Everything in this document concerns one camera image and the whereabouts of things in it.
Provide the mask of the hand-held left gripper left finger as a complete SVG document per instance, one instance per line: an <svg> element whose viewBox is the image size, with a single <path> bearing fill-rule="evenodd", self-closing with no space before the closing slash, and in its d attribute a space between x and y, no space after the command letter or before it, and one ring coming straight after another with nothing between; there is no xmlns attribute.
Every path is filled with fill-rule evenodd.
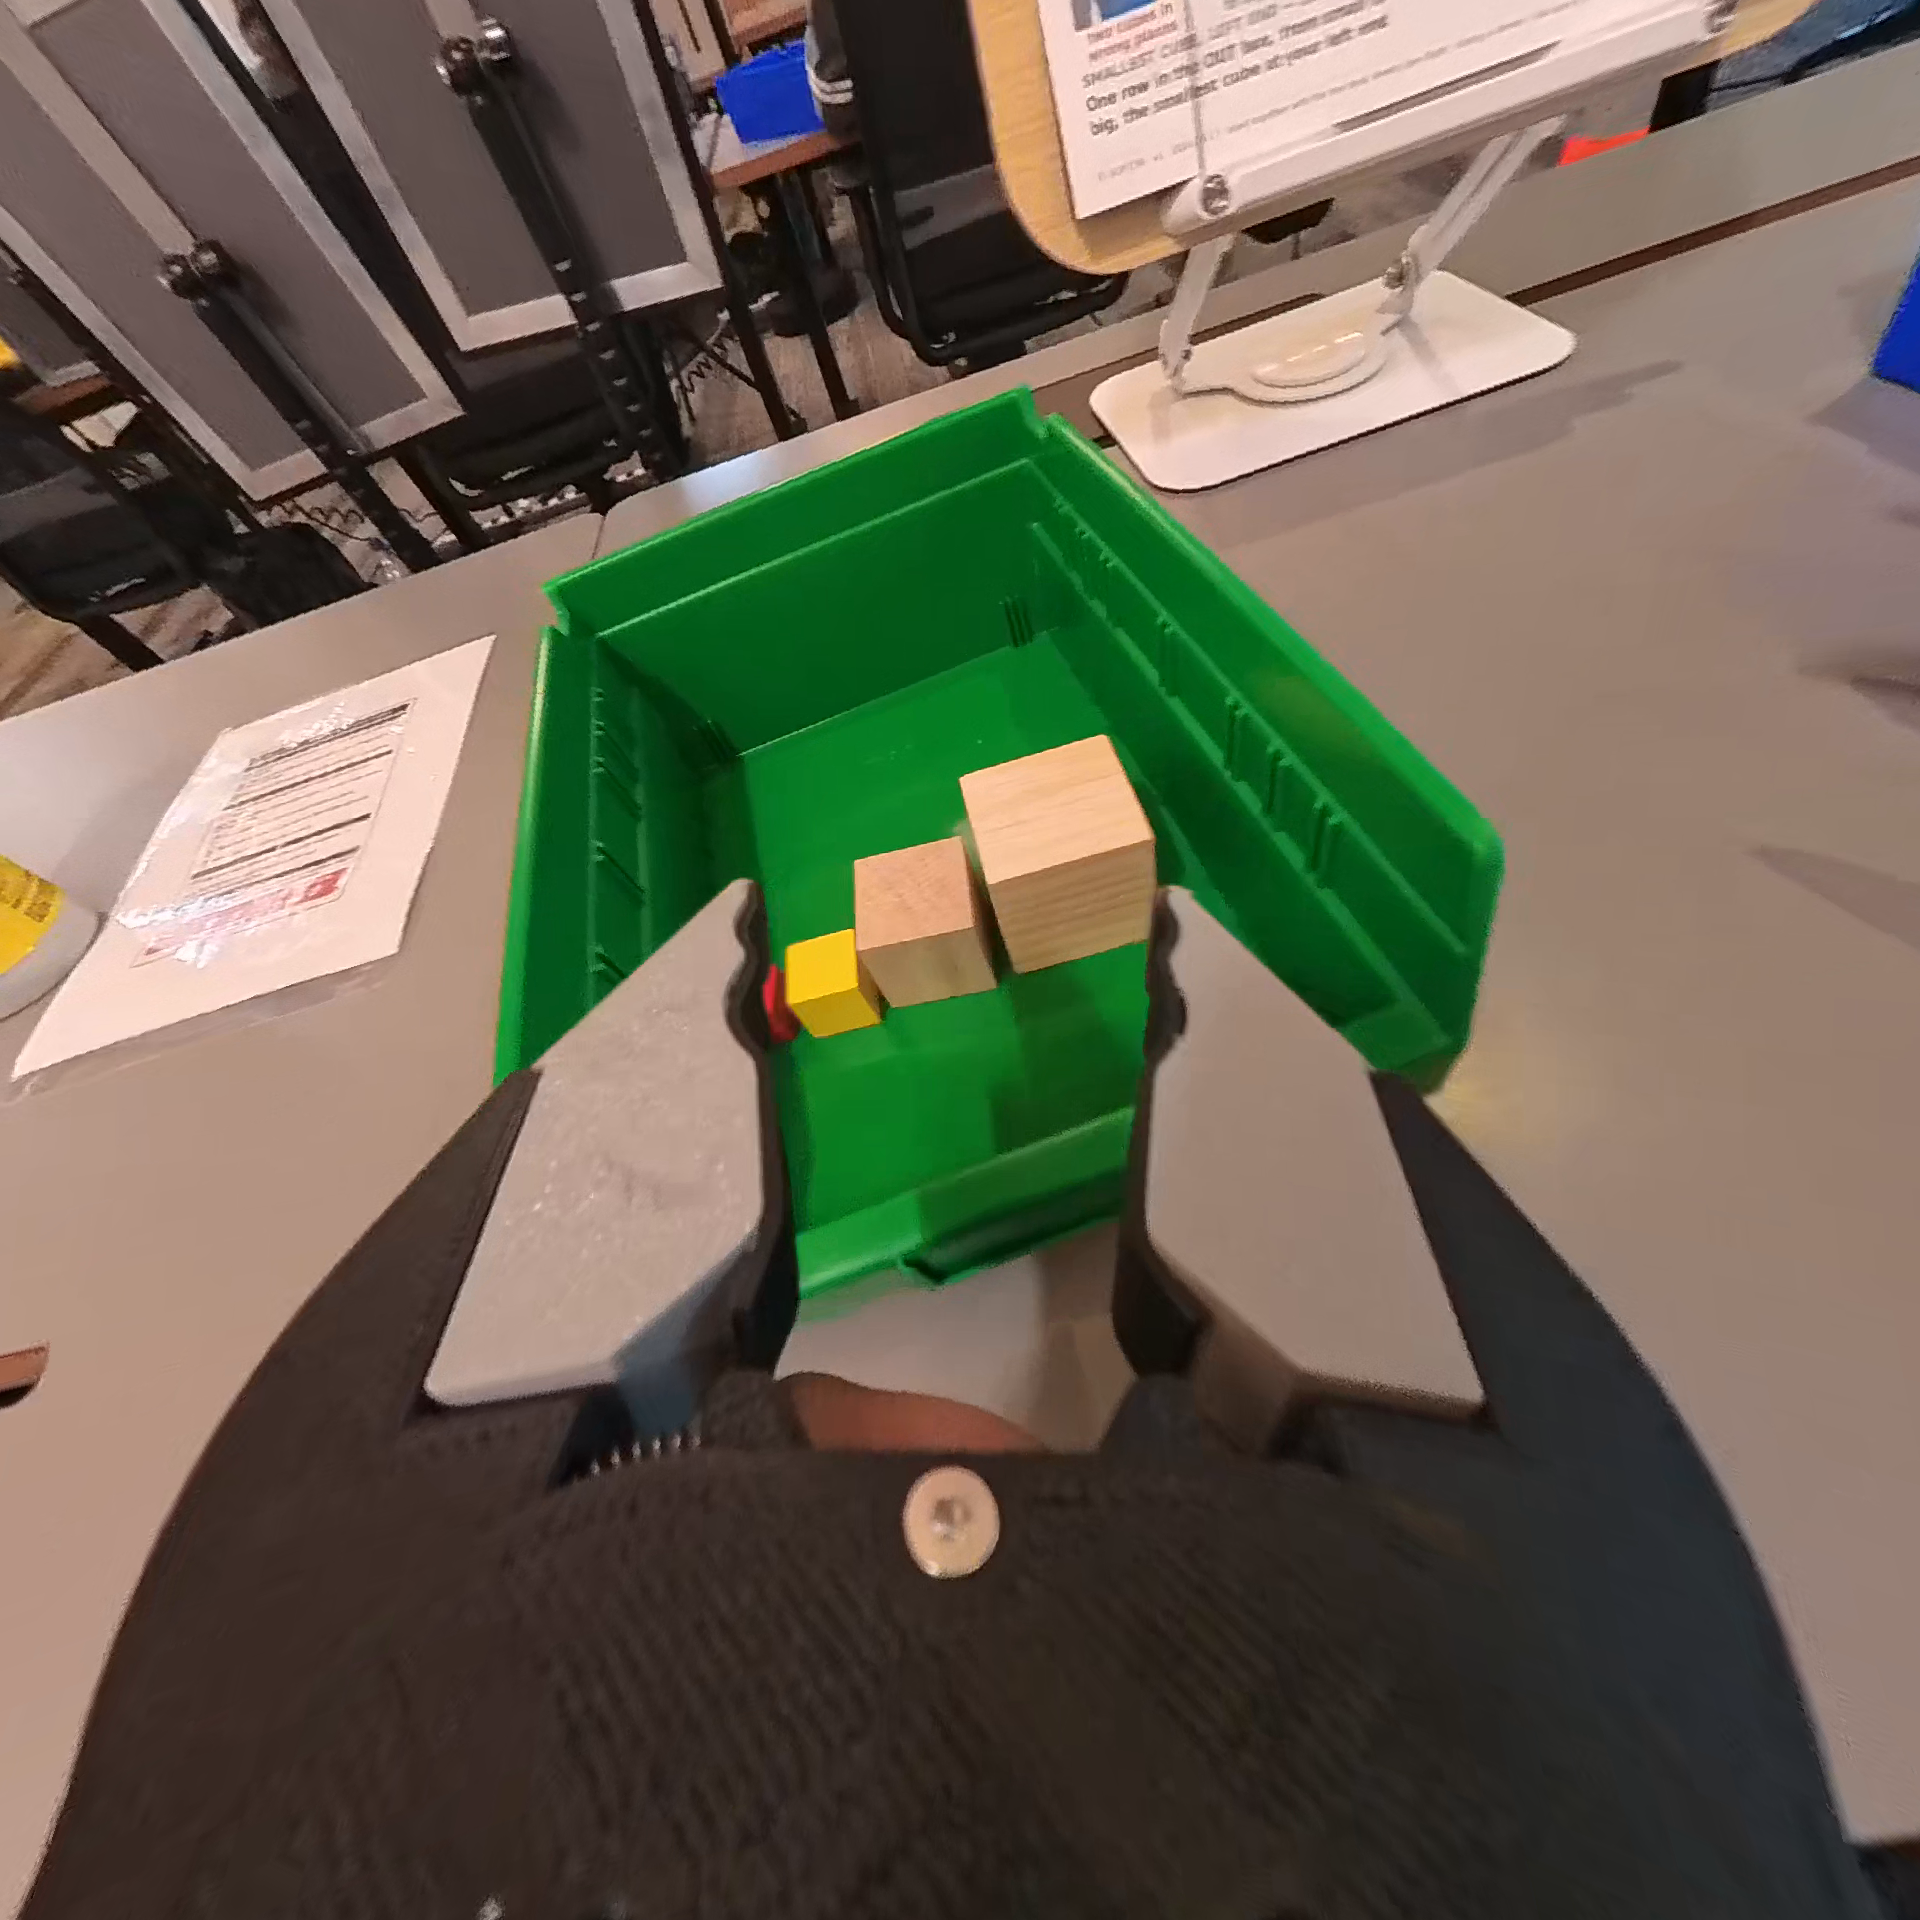
<svg viewBox="0 0 1920 1920"><path fill-rule="evenodd" d="M799 1249L762 988L760 886L724 885L530 1071L425 1392L441 1409L610 1390L690 1431L770 1368Z"/></svg>

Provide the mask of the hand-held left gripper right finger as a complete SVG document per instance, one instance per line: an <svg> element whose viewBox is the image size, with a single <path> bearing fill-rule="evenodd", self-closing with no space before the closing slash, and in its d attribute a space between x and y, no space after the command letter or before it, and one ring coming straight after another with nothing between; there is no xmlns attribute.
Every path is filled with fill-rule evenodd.
<svg viewBox="0 0 1920 1920"><path fill-rule="evenodd" d="M1113 1320L1141 1380L1278 1448L1324 1409L1473 1425L1476 1360L1364 1056L1165 886Z"/></svg>

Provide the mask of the yellow wooden cube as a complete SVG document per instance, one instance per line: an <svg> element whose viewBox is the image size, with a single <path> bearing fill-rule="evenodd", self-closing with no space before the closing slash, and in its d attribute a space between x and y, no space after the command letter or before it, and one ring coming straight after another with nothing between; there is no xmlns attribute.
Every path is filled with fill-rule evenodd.
<svg viewBox="0 0 1920 1920"><path fill-rule="evenodd" d="M784 949L782 993L793 1018L813 1040L826 1043L884 1023L884 996L862 956L855 927Z"/></svg>

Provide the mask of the medium natural wooden cube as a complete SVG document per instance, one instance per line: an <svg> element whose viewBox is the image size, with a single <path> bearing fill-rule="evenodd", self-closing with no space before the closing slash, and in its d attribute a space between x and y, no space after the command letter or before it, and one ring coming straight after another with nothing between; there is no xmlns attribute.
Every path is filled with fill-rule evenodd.
<svg viewBox="0 0 1920 1920"><path fill-rule="evenodd" d="M892 1010L997 990L982 903L958 835L853 864L855 947Z"/></svg>

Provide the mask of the large natural wooden cube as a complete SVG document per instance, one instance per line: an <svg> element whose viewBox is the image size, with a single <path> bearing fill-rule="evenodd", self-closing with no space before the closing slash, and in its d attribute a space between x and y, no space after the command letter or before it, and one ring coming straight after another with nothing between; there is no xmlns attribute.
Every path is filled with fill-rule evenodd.
<svg viewBox="0 0 1920 1920"><path fill-rule="evenodd" d="M958 788L1016 974L1149 940L1157 835L1108 734L974 771Z"/></svg>

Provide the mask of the green plastic bin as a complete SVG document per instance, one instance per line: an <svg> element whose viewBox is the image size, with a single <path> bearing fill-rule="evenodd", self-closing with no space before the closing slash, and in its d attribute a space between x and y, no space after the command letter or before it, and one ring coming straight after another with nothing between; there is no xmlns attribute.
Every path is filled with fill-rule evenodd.
<svg viewBox="0 0 1920 1920"><path fill-rule="evenodd" d="M495 1031L527 1069L737 881L772 961L960 778L1113 741L1189 888L1368 1067L1467 1048L1497 828L1231 565L1027 390L544 587ZM1115 1221L1141 949L779 1048L802 1301Z"/></svg>

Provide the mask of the grey desk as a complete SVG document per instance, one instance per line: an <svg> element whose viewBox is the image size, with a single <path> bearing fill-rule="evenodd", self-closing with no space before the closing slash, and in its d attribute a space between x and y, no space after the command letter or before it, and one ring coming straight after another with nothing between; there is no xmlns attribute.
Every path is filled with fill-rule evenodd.
<svg viewBox="0 0 1920 1920"><path fill-rule="evenodd" d="M1916 54L1524 182L1462 248L1573 361L1176 518L1497 824L1455 1133L1756 1553L1851 1832L1916 1843ZM228 726L495 636L396 962L5 1087L5 1917L180 1488L493 1080L568 521L5 723L5 853L109 904Z"/></svg>

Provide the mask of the printed paper sheet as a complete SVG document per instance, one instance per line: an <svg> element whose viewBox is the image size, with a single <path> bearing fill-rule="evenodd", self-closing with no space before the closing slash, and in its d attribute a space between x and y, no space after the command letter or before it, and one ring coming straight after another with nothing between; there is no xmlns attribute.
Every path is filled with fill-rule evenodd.
<svg viewBox="0 0 1920 1920"><path fill-rule="evenodd" d="M495 644L470 636L222 732L6 1087L246 1026L393 961Z"/></svg>

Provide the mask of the instruction sheet on stand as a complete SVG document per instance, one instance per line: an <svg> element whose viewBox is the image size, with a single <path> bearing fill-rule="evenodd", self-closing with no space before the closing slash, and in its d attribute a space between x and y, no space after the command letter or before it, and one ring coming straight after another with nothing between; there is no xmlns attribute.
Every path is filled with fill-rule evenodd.
<svg viewBox="0 0 1920 1920"><path fill-rule="evenodd" d="M1522 109L1271 203L1215 214L1226 182L1209 177L1199 182L1200 222L1192 225L1185 221L1189 200L1176 194L1075 214L1040 4L1075 3L969 7L997 168L1025 233L1069 271L1126 277L1179 259L1154 363L1106 378L1091 398L1124 459L1168 494L1211 490L1558 368L1573 354L1573 332L1447 272L1449 256L1591 96L1740 52L1809 10L1620 3L1715 4L1713 36L1688 54L1591 83L1558 105ZM1471 154L1462 177L1381 277L1203 340L1203 311L1239 238L1345 187L1458 153Z"/></svg>

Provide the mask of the grey framed panel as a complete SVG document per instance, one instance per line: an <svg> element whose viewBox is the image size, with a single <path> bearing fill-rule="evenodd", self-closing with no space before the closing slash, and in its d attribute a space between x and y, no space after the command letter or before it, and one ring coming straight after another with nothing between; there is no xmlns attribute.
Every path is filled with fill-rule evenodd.
<svg viewBox="0 0 1920 1920"><path fill-rule="evenodd" d="M461 416L193 4L3 7L5 248L253 502Z"/></svg>

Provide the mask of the small wooden table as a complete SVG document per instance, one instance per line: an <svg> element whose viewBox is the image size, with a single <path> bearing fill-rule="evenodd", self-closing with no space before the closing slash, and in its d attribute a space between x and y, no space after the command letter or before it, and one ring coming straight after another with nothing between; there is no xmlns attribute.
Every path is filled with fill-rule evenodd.
<svg viewBox="0 0 1920 1920"><path fill-rule="evenodd" d="M717 194L738 194L757 207L784 271L788 314L800 326L837 421L862 412L853 396L826 297L846 293L846 311L859 309L859 289L833 246L826 216L815 193L817 175L853 145L826 130L782 141L748 142L721 113L713 122L707 180Z"/></svg>

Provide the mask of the black office chair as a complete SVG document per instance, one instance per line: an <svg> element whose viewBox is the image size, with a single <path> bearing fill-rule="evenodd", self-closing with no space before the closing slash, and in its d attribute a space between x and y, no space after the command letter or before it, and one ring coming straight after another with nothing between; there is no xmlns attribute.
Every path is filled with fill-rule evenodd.
<svg viewBox="0 0 1920 1920"><path fill-rule="evenodd" d="M813 3L807 78L851 142L837 189L887 329L951 376L1007 367L1117 306L1126 277L1073 271L1023 229L997 167L965 3Z"/></svg>

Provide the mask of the small blue bin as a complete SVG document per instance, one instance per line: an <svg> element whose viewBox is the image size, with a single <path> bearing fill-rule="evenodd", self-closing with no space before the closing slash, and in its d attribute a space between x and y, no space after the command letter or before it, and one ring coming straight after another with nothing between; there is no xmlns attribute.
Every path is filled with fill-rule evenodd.
<svg viewBox="0 0 1920 1920"><path fill-rule="evenodd" d="M743 146L770 146L824 132L807 67L805 41L768 46L726 67L713 83Z"/></svg>

